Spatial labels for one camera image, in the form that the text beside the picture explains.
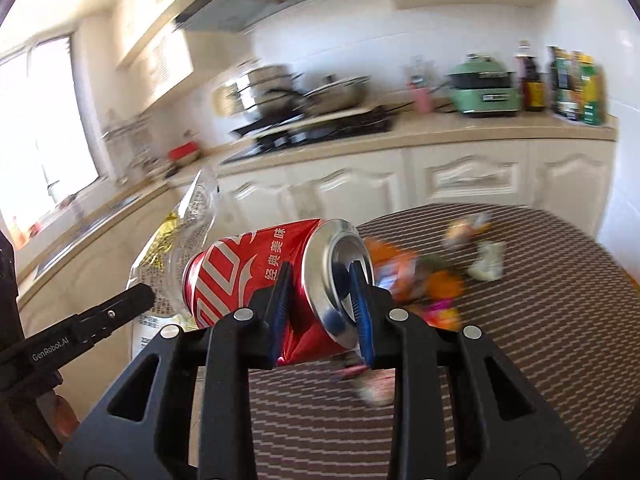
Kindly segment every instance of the pot lid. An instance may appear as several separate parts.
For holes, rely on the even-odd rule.
[[[306,299],[329,337],[347,350],[358,344],[358,330],[348,296],[348,269],[360,261],[367,283],[373,284],[369,251],[357,229],[346,220],[328,220],[310,236],[302,256],[302,287]]]
[[[318,88],[312,90],[311,92],[305,94],[306,97],[312,97],[313,95],[326,92],[331,88],[336,88],[338,86],[350,86],[354,84],[366,83],[371,79],[370,76],[361,76],[361,77],[351,77],[347,79],[340,79],[339,81],[331,81],[327,84],[319,86]]]
[[[474,74],[474,73],[495,73],[498,75],[507,75],[510,72],[499,61],[491,56],[482,56],[479,54],[469,54],[463,64],[457,65],[449,75]]]

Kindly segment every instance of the window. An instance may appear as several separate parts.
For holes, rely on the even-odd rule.
[[[0,146],[0,212],[19,249],[56,202],[98,177],[78,111],[68,37],[0,60]]]

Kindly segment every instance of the gas stove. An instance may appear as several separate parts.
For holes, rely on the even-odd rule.
[[[221,164],[228,164],[252,156],[276,153],[289,148],[308,146],[328,140],[347,139],[391,130],[396,114],[382,106],[361,113],[329,118],[325,121],[292,121],[253,134],[255,145],[236,153]]]

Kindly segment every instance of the kitchen sink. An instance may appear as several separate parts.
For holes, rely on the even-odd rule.
[[[55,264],[60,258],[62,258],[65,254],[67,254],[71,249],[73,249],[76,246],[76,244],[80,240],[82,240],[85,236],[88,236],[91,232],[95,231],[98,227],[100,227],[102,224],[104,224],[109,219],[111,219],[115,214],[120,212],[127,205],[131,204],[132,202],[135,202],[139,198],[140,198],[139,195],[127,196],[123,200],[120,200],[118,203],[114,204],[104,216],[94,220],[90,224],[82,225],[79,231],[76,232],[76,234],[74,235],[74,237],[69,243],[59,245],[55,250],[51,252],[51,254],[46,260],[44,260],[41,264],[38,265],[35,277],[37,278],[42,273],[44,273],[47,269],[49,269],[49,267]]]

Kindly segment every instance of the cabinet door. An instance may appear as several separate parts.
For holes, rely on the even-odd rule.
[[[118,238],[129,267],[181,198],[176,190],[165,191],[110,229]]]
[[[615,142],[531,141],[531,203],[595,236],[607,205]]]
[[[65,317],[78,313],[75,305],[72,305],[63,292],[57,276],[53,276],[42,285],[40,290],[19,309],[25,337],[31,337]]]
[[[122,292],[127,285],[129,257],[110,229],[82,249],[56,274],[63,292],[78,312]]]
[[[524,140],[460,142],[411,149],[417,205],[527,201]]]
[[[120,0],[113,10],[113,27],[116,37],[118,61],[135,42],[135,0]]]
[[[281,166],[221,177],[226,222],[242,233],[295,221],[287,171]]]
[[[409,206],[401,150],[312,160],[291,170],[300,219],[359,225]]]

